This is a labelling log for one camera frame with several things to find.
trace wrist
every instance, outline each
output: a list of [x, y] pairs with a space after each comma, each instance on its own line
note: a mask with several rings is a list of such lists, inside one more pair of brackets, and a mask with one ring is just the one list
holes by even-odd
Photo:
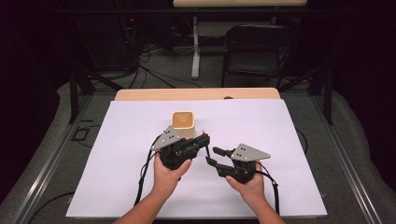
[[262, 210], [263, 208], [271, 206], [267, 202], [265, 197], [251, 197], [244, 199], [244, 201], [253, 210], [254, 213], [256, 213], [256, 211]]
[[163, 191], [152, 189], [148, 194], [148, 197], [153, 198], [158, 203], [165, 203], [166, 200], [171, 196], [171, 194], [166, 194]]

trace table leg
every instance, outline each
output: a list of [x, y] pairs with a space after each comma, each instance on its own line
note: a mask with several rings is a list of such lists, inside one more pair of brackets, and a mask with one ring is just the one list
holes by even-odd
[[194, 56], [192, 59], [191, 78], [198, 79], [200, 55], [199, 55], [199, 46], [198, 46], [198, 22], [197, 22], [196, 17], [194, 17], [194, 21], [193, 21], [193, 31], [194, 31], [194, 34], [193, 34], [194, 35]]

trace wooden table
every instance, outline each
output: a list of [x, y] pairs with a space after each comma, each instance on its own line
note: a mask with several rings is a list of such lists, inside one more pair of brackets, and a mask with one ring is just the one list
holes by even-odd
[[200, 89], [147, 89], [121, 90], [116, 101], [158, 100], [216, 100], [234, 99], [280, 99], [275, 88], [200, 88]]

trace black curtain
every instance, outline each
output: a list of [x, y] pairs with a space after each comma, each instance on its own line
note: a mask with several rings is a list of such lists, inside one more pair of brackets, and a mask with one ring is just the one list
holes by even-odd
[[396, 7], [366, 8], [353, 41], [334, 71], [334, 88], [349, 102], [366, 133], [382, 178], [396, 190]]
[[35, 1], [4, 1], [0, 11], [0, 201], [32, 159], [59, 104], [67, 64]]

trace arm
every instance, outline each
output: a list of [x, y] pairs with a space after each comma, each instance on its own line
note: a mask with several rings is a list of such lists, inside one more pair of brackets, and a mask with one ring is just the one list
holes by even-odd
[[[262, 170], [258, 163], [256, 170]], [[253, 179], [246, 184], [241, 184], [230, 176], [226, 176], [226, 180], [233, 189], [241, 194], [242, 199], [256, 214], [261, 224], [285, 223], [265, 198], [262, 175], [255, 174]]]
[[154, 186], [151, 192], [114, 223], [152, 223], [166, 200], [174, 192], [178, 180], [187, 172], [190, 166], [191, 160], [187, 160], [177, 170], [170, 170], [163, 166], [160, 154], [157, 153], [154, 159]]

